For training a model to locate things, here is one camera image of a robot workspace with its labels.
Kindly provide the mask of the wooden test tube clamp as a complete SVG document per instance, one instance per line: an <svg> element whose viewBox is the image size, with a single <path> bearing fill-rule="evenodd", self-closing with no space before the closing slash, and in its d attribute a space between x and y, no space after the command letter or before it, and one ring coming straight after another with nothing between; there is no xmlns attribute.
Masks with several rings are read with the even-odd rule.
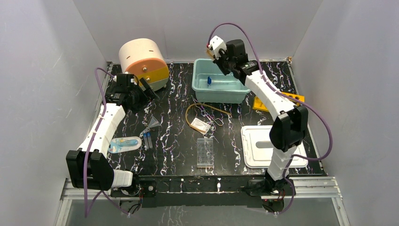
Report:
<svg viewBox="0 0 399 226"><path fill-rule="evenodd" d="M216 59L215 53L213 51L213 48L211 46L207 46L206 53L208 54L209 58L213 61Z"/></svg>

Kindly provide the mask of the graduated cylinder blue base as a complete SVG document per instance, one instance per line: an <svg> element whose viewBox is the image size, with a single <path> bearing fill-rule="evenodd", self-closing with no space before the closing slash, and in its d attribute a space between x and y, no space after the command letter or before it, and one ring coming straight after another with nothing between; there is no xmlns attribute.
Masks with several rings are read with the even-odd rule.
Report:
<svg viewBox="0 0 399 226"><path fill-rule="evenodd" d="M207 78L207 85L231 85L235 84L237 80L233 77L210 77Z"/></svg>

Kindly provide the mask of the yellow test tube rack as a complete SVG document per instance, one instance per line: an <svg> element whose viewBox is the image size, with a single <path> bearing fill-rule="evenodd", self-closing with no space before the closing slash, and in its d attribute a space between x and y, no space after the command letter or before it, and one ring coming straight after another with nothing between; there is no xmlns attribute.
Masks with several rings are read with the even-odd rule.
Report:
<svg viewBox="0 0 399 226"><path fill-rule="evenodd" d="M297 94L292 94L292 93L286 93L286 92L282 92L284 95L288 96L288 97L292 97L296 100L305 102L305 96L301 96L301 95L297 95ZM259 110L259 111L264 111L264 112L268 112L269 110L267 109L267 107L262 103L262 101L258 98L258 97L254 97L254 102L253 102L253 107L254 110Z"/></svg>

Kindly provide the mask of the small clear plastic bag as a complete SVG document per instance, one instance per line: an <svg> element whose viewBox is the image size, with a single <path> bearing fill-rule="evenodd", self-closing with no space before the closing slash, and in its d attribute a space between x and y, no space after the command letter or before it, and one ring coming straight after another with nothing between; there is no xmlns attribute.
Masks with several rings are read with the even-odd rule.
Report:
<svg viewBox="0 0 399 226"><path fill-rule="evenodd" d="M193 128L194 130L200 132L203 135L207 134L207 132L211 128L211 126L208 123L206 123L198 118L193 119L193 121L190 123L190 127Z"/></svg>

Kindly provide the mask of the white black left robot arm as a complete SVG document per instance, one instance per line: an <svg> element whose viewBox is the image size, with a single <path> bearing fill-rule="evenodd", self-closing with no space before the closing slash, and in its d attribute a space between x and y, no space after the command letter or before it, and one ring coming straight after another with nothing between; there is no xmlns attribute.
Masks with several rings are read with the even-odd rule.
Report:
<svg viewBox="0 0 399 226"><path fill-rule="evenodd" d="M119 73L115 84L105 91L101 106L88 136L77 150L70 150L66 163L75 188L109 190L122 187L129 196L140 192L141 184L134 173L113 169L107 153L119 123L128 111L138 112L157 98L153 85L145 78Z"/></svg>

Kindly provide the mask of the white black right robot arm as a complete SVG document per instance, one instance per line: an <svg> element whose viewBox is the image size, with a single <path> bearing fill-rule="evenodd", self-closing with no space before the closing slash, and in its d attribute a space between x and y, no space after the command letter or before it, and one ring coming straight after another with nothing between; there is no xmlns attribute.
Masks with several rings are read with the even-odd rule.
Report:
<svg viewBox="0 0 399 226"><path fill-rule="evenodd" d="M249 60L243 40L225 42L214 36L207 48L221 72L225 75L232 73L262 101L272 116L269 137L273 154L267 170L270 179L265 182L265 190L277 195L284 188L282 179L287 178L293 155L306 136L308 110L305 106L297 106L291 97L273 85L258 59Z"/></svg>

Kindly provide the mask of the teal plastic bin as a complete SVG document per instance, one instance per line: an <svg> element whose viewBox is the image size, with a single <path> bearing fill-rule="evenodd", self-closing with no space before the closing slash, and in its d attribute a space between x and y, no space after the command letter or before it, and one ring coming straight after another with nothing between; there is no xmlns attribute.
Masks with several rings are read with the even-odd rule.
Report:
<svg viewBox="0 0 399 226"><path fill-rule="evenodd" d="M199 102L241 104L250 89L244 86L239 80L231 85L207 85L207 78L210 77L233 77L233 74L224 75L210 59L199 58L194 61L192 89Z"/></svg>

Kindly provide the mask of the clear plastic funnel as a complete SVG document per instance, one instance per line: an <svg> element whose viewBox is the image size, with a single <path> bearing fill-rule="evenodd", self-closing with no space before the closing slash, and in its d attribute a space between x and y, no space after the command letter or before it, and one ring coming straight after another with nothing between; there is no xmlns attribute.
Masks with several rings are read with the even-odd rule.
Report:
<svg viewBox="0 0 399 226"><path fill-rule="evenodd" d="M140 135L143 135L144 133L149 132L152 128L158 127L160 125L160 122L154 116L152 116L148 126L140 133Z"/></svg>

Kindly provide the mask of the cream orange cylindrical centrifuge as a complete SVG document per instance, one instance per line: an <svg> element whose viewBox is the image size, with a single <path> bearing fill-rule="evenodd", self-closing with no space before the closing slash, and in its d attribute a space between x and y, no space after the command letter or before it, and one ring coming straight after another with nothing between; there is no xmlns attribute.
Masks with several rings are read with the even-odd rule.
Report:
<svg viewBox="0 0 399 226"><path fill-rule="evenodd" d="M119 50L119 60L123 73L143 78L152 90L166 87L169 69L153 40L139 38L126 42Z"/></svg>

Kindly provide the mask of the blue capped vial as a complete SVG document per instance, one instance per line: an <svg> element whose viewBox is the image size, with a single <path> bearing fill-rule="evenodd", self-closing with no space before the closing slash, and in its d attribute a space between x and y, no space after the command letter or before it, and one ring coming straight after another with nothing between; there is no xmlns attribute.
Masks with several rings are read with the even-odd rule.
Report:
<svg viewBox="0 0 399 226"><path fill-rule="evenodd" d="M151 133L147 132L146 135L147 135L147 140L148 140L148 147L149 147L149 149L152 149L153 146L152 146Z"/></svg>
<svg viewBox="0 0 399 226"><path fill-rule="evenodd" d="M144 139L145 150L148 150L149 144L148 144L148 138L147 138L146 133L143 133L143 139Z"/></svg>

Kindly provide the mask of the blue capped vial left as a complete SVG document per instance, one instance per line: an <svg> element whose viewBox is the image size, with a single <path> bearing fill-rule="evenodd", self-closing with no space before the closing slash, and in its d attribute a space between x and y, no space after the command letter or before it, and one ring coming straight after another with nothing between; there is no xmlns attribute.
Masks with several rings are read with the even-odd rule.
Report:
<svg viewBox="0 0 399 226"><path fill-rule="evenodd" d="M143 139L144 139L145 150L148 150L149 144L148 144L148 138L147 138L146 133L143 133Z"/></svg>

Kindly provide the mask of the tan rubber tubing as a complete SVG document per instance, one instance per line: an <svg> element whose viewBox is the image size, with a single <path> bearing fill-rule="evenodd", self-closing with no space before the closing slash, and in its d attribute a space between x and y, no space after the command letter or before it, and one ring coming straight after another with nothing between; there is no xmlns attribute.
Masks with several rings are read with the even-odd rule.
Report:
<svg viewBox="0 0 399 226"><path fill-rule="evenodd" d="M188 126L191 127L191 128L193 128L193 126L191 125L191 123L190 123L189 120L188 120L188 111L189 111L192 107L198 106L198 105L204 106L204 107L208 107L208 108L211 108L211 109L213 109L213 110L216 110L216 111L219 111L219 112L221 112L221 113L224 113L224 114L226 114L226 115L231 116L231 113L226 112L226 111L223 111L223 110L218 109L218 108L215 108L215 107L213 107L213 106L210 106L210 105L207 105L207 104L204 104L204 103L193 103L193 104L189 105L189 106L186 108L186 111L185 111L185 114L184 114L185 121L186 121L186 123L188 124Z"/></svg>

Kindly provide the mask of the white bin lid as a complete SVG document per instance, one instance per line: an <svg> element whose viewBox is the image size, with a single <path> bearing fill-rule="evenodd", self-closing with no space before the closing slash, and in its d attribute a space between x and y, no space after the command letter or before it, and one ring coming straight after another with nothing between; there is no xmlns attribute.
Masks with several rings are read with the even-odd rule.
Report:
<svg viewBox="0 0 399 226"><path fill-rule="evenodd" d="M244 162L248 168L268 168L272 162L273 145L270 141L271 125L243 126L241 140Z"/></svg>

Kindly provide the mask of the clear well plate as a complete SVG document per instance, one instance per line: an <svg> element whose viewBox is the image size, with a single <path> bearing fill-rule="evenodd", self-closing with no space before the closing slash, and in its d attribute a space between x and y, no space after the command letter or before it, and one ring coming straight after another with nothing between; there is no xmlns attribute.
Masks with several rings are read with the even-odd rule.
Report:
<svg viewBox="0 0 399 226"><path fill-rule="evenodd" d="M197 139L197 167L213 168L214 167L214 145L212 138Z"/></svg>

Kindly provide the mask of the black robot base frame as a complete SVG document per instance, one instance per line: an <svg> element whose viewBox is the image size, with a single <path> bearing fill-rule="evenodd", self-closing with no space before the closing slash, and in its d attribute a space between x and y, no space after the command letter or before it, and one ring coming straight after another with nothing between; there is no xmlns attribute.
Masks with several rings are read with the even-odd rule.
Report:
<svg viewBox="0 0 399 226"><path fill-rule="evenodd" d="M254 176L136 176L130 187L114 188L111 196L123 200L143 198L144 208L164 206L248 206L268 202L283 207L283 198L295 196L293 181L271 182Z"/></svg>

